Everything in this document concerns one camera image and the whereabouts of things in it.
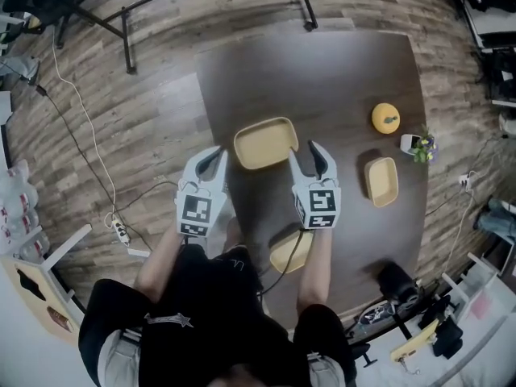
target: green plant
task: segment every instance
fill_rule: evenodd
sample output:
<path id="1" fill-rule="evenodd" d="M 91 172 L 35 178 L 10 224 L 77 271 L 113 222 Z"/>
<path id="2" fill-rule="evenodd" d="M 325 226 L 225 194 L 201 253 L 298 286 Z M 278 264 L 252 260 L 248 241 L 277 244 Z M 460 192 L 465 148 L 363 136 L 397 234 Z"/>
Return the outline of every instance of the green plant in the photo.
<path id="1" fill-rule="evenodd" d="M 439 147 L 427 126 L 422 126 L 421 138 L 416 143 L 415 148 L 410 149 L 410 151 L 414 154 L 414 162 L 421 164 L 435 162 Z"/>

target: wood laminate flooring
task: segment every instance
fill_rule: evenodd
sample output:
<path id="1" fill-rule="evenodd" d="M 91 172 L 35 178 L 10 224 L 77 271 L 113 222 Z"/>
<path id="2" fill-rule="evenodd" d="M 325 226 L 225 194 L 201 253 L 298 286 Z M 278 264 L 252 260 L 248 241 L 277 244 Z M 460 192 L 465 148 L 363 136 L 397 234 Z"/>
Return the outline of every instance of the wood laminate flooring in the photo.
<path id="1" fill-rule="evenodd" d="M 134 1 L 88 0 L 84 7 L 102 17 Z M 430 213 L 460 191 L 457 177 L 472 169 L 483 143 L 499 134 L 497 109 L 485 100 L 485 87 L 475 83 L 480 71 L 470 54 L 472 38 L 463 20 L 456 19 L 448 0 L 311 1 L 320 31 L 368 29 L 409 36 L 427 122 L 440 147 L 439 159 L 429 169 Z M 96 128 L 98 150 L 116 184 L 120 206 L 160 181 L 177 181 L 188 158 L 213 143 L 194 56 L 256 35 L 306 33 L 303 13 L 298 0 L 154 1 L 133 11 L 129 18 L 136 76 L 125 73 L 121 39 L 73 18 L 64 49 L 57 51 L 60 71 L 81 92 Z M 121 27 L 119 19 L 113 24 Z M 26 53 L 41 59 L 40 84 L 64 113 L 110 191 L 77 95 L 57 78 L 51 43 L 49 28 L 42 36 L 23 36 L 11 54 Z M 130 285 L 143 261 L 129 256 L 113 231 L 104 227 L 110 203 L 52 104 L 22 82 L 13 88 L 12 102 L 15 113 L 7 125 L 10 151 L 14 161 L 24 158 L 29 162 L 30 181 L 40 193 L 41 223 L 54 248 L 83 224 L 93 226 L 93 231 L 57 265 L 62 277 L 83 303 L 88 302 L 99 278 Z M 474 184 L 475 200 L 448 266 L 454 276 L 467 263 L 468 251 L 482 250 L 485 235 L 472 230 L 479 207 L 495 190 L 511 198 L 507 195 L 510 188 L 499 186 L 505 174 L 496 157 L 505 159 L 507 154 L 503 152 L 511 146 L 505 140 L 489 142 L 475 162 L 477 172 L 487 173 Z M 426 216 L 415 273 L 423 283 L 432 282 L 443 271 L 470 199 L 466 193 L 459 193 Z M 173 211 L 173 187 L 162 185 L 123 213 L 153 247 Z M 138 238 L 131 247 L 145 248 Z"/>

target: small potted plant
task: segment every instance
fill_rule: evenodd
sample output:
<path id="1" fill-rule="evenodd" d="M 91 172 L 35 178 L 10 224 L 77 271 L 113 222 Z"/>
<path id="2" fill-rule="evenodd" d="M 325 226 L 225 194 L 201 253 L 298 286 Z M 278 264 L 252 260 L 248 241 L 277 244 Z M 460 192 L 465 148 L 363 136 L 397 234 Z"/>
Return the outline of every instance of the small potted plant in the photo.
<path id="1" fill-rule="evenodd" d="M 422 135 L 403 135 L 400 145 L 403 152 L 414 157 L 414 162 L 434 162 L 437 158 L 439 147 L 435 137 L 428 131 L 428 127 L 422 127 Z"/>

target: water bottle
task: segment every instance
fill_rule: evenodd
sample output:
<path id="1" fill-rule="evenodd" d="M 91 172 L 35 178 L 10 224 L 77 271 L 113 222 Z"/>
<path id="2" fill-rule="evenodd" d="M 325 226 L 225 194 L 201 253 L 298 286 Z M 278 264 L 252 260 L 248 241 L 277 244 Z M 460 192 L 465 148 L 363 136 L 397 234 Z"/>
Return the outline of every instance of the water bottle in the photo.
<path id="1" fill-rule="evenodd" d="M 29 178 L 29 164 L 23 159 L 11 169 L 4 172 L 4 176 L 2 177 L 19 177 L 21 182 L 25 183 Z"/>
<path id="2" fill-rule="evenodd" d="M 38 191 L 29 183 L 19 185 L 4 197 L 0 206 L 0 217 L 3 223 L 21 218 L 38 203 Z"/>
<path id="3" fill-rule="evenodd" d="M 11 169 L 0 172 L 0 198 L 5 199 L 16 188 L 27 183 L 29 166 L 26 160 L 21 160 Z"/>
<path id="4" fill-rule="evenodd" d="M 2 227 L 7 243 L 17 241 L 26 236 L 30 231 L 40 224 L 40 218 L 35 210 L 29 210 L 23 217 L 9 219 Z"/>
<path id="5" fill-rule="evenodd" d="M 44 261 L 43 255 L 49 249 L 50 241 L 48 241 L 47 235 L 44 232 L 40 232 L 19 249 L 19 257 L 33 264 L 41 264 Z"/>

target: yellow fruit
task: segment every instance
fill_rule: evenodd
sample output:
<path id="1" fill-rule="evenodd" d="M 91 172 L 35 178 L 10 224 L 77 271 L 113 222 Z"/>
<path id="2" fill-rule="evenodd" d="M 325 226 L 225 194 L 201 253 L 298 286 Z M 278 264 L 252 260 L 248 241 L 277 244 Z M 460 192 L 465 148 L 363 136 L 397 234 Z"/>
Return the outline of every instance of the yellow fruit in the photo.
<path id="1" fill-rule="evenodd" d="M 400 127 L 400 114 L 388 103 L 380 103 L 372 110 L 372 125 L 380 133 L 393 133 Z"/>

